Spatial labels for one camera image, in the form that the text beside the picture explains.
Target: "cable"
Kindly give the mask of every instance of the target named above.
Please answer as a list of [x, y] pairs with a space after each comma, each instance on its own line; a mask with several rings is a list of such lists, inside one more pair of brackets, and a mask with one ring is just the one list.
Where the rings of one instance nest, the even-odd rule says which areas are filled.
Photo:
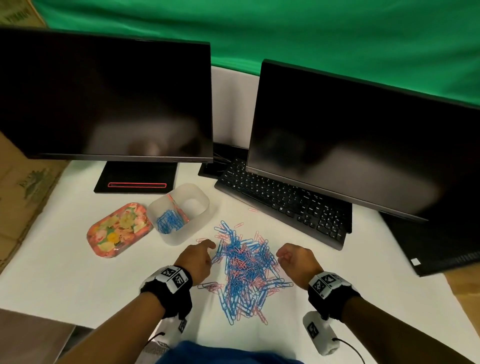
[[353, 346], [351, 346], [349, 343], [347, 343], [345, 340], [339, 339], [339, 338], [333, 338], [332, 341], [341, 341], [344, 344], [347, 344], [349, 347], [351, 347], [355, 352], [359, 355], [360, 359], [362, 360], [363, 364], [365, 364], [364, 359], [361, 357], [359, 351], [355, 349]]
[[153, 339], [155, 339], [157, 336], [164, 336], [165, 335], [165, 332], [159, 332], [158, 334], [156, 334], [155, 336], [153, 336], [149, 341], [147, 341], [147, 344], [145, 344], [145, 346], [148, 345], [149, 342], [151, 342]]

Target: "wristband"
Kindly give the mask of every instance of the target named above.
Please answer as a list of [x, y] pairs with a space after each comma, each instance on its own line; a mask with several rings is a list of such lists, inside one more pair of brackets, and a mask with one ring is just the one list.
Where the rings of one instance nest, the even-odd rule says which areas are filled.
[[361, 297], [352, 284], [335, 273], [322, 272], [308, 284], [308, 301], [322, 316], [341, 321], [343, 307], [352, 297]]
[[192, 310], [190, 288], [192, 276], [178, 266], [160, 268], [148, 277], [140, 286], [140, 293], [151, 292], [165, 308], [163, 318], [179, 316], [180, 320]]

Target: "left hand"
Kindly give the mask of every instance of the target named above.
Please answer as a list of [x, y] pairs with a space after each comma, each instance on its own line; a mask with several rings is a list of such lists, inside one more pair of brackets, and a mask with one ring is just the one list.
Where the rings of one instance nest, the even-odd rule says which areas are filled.
[[215, 249], [216, 245], [211, 240], [203, 240], [197, 245], [189, 245], [179, 255], [175, 265], [187, 270], [192, 276], [193, 286], [203, 282], [210, 275], [212, 260], [207, 249]]

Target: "black monitor screen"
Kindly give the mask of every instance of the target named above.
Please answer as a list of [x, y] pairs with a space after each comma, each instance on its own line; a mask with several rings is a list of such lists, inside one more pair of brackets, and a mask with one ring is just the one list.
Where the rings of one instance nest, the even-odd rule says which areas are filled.
[[264, 61], [247, 170], [424, 217], [478, 170], [480, 110], [423, 96]]
[[0, 128], [29, 157], [213, 157], [208, 43], [15, 28], [0, 41]]

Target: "black keyboard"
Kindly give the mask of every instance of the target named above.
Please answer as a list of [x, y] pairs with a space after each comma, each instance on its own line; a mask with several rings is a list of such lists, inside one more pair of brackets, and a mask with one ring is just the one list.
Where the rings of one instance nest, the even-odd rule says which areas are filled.
[[352, 204], [245, 171], [234, 160], [215, 188], [287, 225], [341, 250], [352, 232]]

